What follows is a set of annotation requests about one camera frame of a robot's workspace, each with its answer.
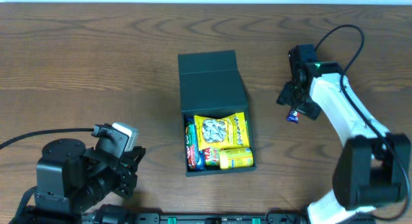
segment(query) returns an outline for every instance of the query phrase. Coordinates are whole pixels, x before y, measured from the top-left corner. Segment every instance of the open box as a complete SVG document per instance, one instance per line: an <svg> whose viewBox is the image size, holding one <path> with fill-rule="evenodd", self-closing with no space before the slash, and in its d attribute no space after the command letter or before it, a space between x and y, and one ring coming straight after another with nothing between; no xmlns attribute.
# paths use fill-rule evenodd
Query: open box
<svg viewBox="0 0 412 224"><path fill-rule="evenodd" d="M236 63L234 50L210 53L178 55L180 80L180 109L183 120L194 115L209 118L224 118L234 113L244 112L250 149L253 153L253 166L221 170L218 166L207 166L204 171L190 171L186 176L203 176L223 173L239 173L256 169L256 156L253 146L252 128L248 102Z"/></svg>

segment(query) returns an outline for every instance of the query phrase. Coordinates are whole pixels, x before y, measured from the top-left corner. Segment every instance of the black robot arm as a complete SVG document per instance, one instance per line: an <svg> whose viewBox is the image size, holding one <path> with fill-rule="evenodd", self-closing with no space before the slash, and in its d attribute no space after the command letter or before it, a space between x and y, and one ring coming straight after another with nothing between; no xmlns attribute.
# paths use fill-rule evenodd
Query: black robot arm
<svg viewBox="0 0 412 224"><path fill-rule="evenodd" d="M54 140L37 163L37 187L30 189L12 223L82 223L81 214L114 192L130 198L145 149L134 146L137 129L115 123L96 125L95 148L80 140ZM34 194L35 206L26 204Z"/></svg>

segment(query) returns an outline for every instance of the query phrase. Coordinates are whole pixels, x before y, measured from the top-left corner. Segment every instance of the box lid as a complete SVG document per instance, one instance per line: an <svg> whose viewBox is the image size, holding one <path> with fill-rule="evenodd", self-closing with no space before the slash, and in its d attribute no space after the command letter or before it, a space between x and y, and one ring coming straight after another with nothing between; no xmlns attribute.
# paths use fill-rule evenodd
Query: box lid
<svg viewBox="0 0 412 224"><path fill-rule="evenodd" d="M234 50L178 55L182 111L248 106Z"/></svg>

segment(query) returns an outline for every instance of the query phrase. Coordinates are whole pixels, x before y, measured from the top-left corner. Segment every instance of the snack bag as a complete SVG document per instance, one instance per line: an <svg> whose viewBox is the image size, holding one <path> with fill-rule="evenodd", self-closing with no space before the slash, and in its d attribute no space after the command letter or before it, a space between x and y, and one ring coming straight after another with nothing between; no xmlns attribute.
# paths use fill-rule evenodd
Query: snack bag
<svg viewBox="0 0 412 224"><path fill-rule="evenodd" d="M219 151L215 147L208 147L203 150L203 154L205 155L205 164L207 166L215 166L219 165Z"/></svg>
<svg viewBox="0 0 412 224"><path fill-rule="evenodd" d="M236 113L222 119L194 116L199 150L208 147L233 149L249 147L245 114Z"/></svg>
<svg viewBox="0 0 412 224"><path fill-rule="evenodd" d="M194 171L202 171L205 169L205 157L203 151L198 149L198 141L196 139L196 128L193 119L188 119L185 129L187 165Z"/></svg>

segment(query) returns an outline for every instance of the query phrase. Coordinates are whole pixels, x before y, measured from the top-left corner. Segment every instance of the wooden table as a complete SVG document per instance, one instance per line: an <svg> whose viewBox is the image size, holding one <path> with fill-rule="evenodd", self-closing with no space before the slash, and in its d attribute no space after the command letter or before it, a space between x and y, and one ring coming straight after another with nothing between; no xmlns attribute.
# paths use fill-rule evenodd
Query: wooden table
<svg viewBox="0 0 412 224"><path fill-rule="evenodd" d="M164 212L300 209L332 188L342 147L324 114L299 125L285 120L289 107L276 98L291 78L287 52L345 23L366 35L351 86L378 120L412 138L410 6L1 4L0 142L125 122L139 128L147 154L133 198L110 194L102 203ZM345 66L359 40L338 31L319 58ZM177 55L233 49L251 96L257 170L186 178ZM0 152L0 223L36 185L43 146L62 137L97 141L89 133L44 135ZM412 212L400 223L410 222Z"/></svg>

